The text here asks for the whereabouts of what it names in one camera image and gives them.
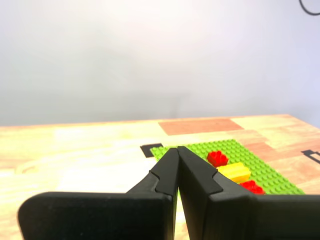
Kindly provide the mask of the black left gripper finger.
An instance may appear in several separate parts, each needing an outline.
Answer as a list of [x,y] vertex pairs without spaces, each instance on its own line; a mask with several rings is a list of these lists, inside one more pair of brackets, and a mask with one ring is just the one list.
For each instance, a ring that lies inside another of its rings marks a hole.
[[44,192],[17,219],[26,240],[172,240],[179,153],[170,148],[126,193]]
[[318,195],[258,195],[178,147],[179,191],[192,240],[317,240]]

